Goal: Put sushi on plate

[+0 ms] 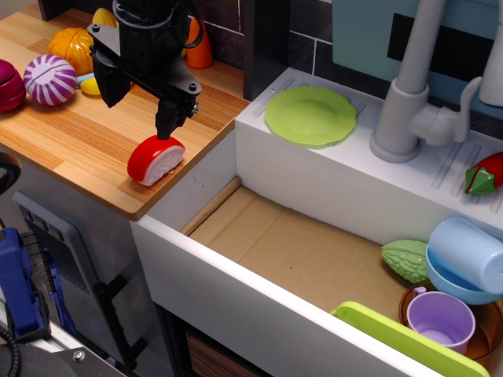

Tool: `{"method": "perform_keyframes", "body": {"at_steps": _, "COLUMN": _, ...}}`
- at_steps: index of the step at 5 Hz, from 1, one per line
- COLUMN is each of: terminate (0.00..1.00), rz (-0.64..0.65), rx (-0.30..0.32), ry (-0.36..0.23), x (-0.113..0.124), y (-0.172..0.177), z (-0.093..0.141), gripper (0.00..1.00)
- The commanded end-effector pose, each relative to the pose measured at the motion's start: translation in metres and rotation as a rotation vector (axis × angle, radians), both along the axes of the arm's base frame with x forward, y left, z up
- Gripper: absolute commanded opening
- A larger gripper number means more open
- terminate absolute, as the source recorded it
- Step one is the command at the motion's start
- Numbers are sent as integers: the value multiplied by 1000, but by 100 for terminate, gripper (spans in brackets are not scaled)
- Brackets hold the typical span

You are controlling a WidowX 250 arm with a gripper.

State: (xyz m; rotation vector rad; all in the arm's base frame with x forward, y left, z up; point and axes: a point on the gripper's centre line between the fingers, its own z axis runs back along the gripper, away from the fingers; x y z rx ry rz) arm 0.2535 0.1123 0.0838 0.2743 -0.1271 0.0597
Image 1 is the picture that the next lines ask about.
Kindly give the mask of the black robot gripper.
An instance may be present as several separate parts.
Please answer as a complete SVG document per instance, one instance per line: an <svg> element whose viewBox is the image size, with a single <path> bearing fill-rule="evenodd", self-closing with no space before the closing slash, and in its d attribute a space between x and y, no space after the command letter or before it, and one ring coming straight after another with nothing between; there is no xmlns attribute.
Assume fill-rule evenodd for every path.
<svg viewBox="0 0 503 377"><path fill-rule="evenodd" d="M200 21L191 1L114 1L117 28L91 24L94 76L106 105L118 104L136 84L158 98L156 134L167 140L199 110L201 85L185 67L189 18Z"/></svg>

